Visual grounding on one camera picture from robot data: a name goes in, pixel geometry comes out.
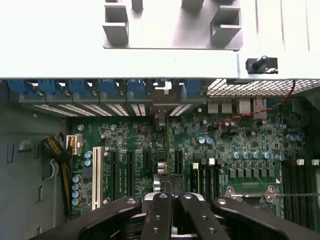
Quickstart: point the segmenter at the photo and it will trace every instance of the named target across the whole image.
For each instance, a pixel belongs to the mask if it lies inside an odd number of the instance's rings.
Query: white pci slot
[[[93,167],[92,167],[92,211],[100,208],[104,197],[104,166],[103,166],[103,147],[93,148]]]

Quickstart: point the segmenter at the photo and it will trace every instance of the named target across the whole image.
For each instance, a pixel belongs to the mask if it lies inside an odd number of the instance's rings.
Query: yellow and black wire
[[[64,199],[65,216],[69,217],[72,211],[71,207],[71,171],[70,162],[72,159],[73,149],[71,142],[65,150],[55,136],[49,136],[41,141],[43,156],[54,159],[59,165],[60,176],[62,179],[62,192]]]

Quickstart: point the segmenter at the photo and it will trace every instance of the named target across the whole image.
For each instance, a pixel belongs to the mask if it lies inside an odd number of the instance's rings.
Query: black knob
[[[258,60],[254,61],[252,63],[252,68],[255,70],[258,70],[261,68],[264,64],[267,64],[269,62],[269,58],[267,56],[262,56]]]

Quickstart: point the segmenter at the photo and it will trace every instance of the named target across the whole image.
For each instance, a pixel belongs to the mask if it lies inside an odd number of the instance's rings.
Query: red wire
[[[292,87],[291,87],[291,90],[289,91],[289,93],[284,97],[284,99],[281,102],[277,103],[276,105],[274,105],[272,107],[269,107],[269,108],[267,108],[265,110],[261,110],[261,111],[248,112],[248,113],[243,113],[241,115],[232,116],[231,118],[225,119],[224,122],[218,122],[213,127],[214,128],[218,128],[219,126],[225,124],[225,122],[230,122],[233,119],[240,119],[242,117],[250,117],[250,116],[253,116],[254,114],[261,114],[261,113],[264,113],[264,112],[275,110],[277,107],[283,105],[287,101],[287,99],[291,96],[291,94],[295,90],[295,87],[296,87],[296,80],[292,80]]]

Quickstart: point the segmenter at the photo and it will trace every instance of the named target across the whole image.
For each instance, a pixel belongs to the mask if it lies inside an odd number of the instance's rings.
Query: metal mesh
[[[247,84],[227,84],[226,79],[216,79],[208,87],[208,96],[285,96],[291,90],[292,80],[252,81]],[[319,80],[296,80],[292,94],[320,87]]]

